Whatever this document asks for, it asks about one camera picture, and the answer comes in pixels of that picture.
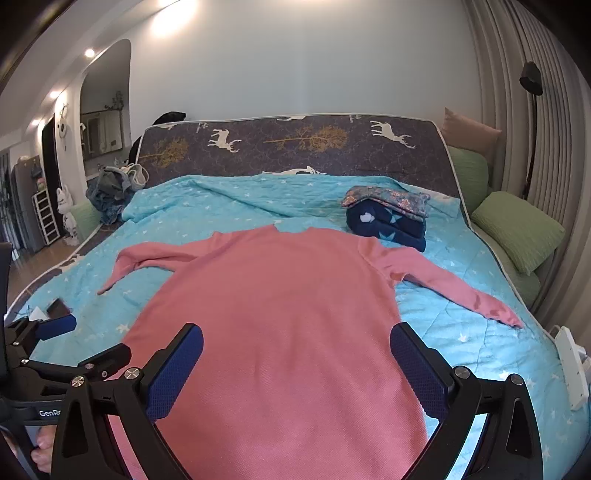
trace green pillow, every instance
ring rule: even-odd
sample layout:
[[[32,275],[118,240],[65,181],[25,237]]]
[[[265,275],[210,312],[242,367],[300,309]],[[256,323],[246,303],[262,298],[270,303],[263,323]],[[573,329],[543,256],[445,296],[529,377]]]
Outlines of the green pillow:
[[[76,230],[81,242],[86,240],[100,224],[100,212],[84,199],[72,207],[72,215],[76,219]]]
[[[455,147],[448,149],[468,215],[471,215],[488,194],[488,163],[479,153]]]
[[[493,192],[470,218],[530,275],[560,245],[564,228],[542,210],[507,192]]]
[[[496,254],[499,262],[503,265],[507,276],[513,282],[513,285],[519,292],[525,306],[530,308],[540,292],[540,279],[535,273],[525,275],[515,268],[515,265],[509,258],[509,255],[502,249],[502,247],[495,241],[493,237],[488,235],[484,230],[476,225],[472,225],[476,234],[484,240],[484,242]]]

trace floor lamp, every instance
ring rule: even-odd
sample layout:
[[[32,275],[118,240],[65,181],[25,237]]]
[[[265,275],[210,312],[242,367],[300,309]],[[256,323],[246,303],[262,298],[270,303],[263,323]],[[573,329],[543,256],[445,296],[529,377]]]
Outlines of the floor lamp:
[[[538,136],[538,97],[544,93],[542,89],[542,74],[540,69],[533,61],[528,61],[523,65],[523,71],[521,72],[521,78],[519,79],[521,86],[531,93],[532,97],[532,110],[534,113],[534,135],[531,145],[531,158],[530,167],[525,178],[525,187],[521,198],[527,200],[530,193],[531,177],[534,172],[534,161],[535,161],[535,143]]]

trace pile of clothes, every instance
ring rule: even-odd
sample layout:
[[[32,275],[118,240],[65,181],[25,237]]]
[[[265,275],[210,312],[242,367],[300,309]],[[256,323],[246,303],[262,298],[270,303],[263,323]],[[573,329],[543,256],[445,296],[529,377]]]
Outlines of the pile of clothes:
[[[97,181],[89,185],[86,197],[100,212],[100,222],[110,225],[147,181],[148,172],[139,163],[122,168],[105,167],[100,170]]]
[[[427,193],[355,186],[341,205],[347,209],[347,225],[356,235],[374,236],[424,252],[430,199]]]

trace sweater sleeve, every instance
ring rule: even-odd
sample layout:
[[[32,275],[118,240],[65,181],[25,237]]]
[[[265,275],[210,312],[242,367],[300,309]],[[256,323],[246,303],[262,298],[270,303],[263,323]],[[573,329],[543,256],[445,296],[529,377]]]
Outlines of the sweater sleeve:
[[[503,302],[472,288],[453,273],[427,260],[414,248],[385,248],[377,239],[366,238],[361,240],[359,251],[374,268],[392,281],[392,285],[407,279],[487,319],[521,328],[524,326]]]
[[[117,255],[113,273],[97,294],[103,294],[126,275],[140,268],[160,267],[175,272],[190,261],[221,249],[237,236],[235,233],[214,232],[210,238],[184,245],[144,242],[124,248]]]

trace curtain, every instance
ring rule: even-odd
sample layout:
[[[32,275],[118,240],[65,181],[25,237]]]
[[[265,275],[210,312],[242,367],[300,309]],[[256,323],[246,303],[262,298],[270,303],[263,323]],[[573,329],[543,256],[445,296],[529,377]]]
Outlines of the curtain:
[[[525,61],[517,29],[499,0],[465,0],[482,85],[483,122],[502,130],[491,165],[493,190],[520,195],[527,175],[532,110],[519,77]]]
[[[547,328],[565,325],[579,345],[591,352],[591,89],[577,72],[583,118],[573,131],[574,163],[582,163],[579,205],[565,253],[553,281],[538,299],[536,318]]]
[[[503,130],[491,187],[517,196],[525,183],[532,143],[532,98],[519,83],[525,61],[540,68],[535,163],[528,201],[560,222],[566,235],[537,271],[542,288],[532,312],[544,326],[573,325],[589,336],[591,316],[591,95],[558,40],[516,0],[464,0],[475,39],[483,120]]]

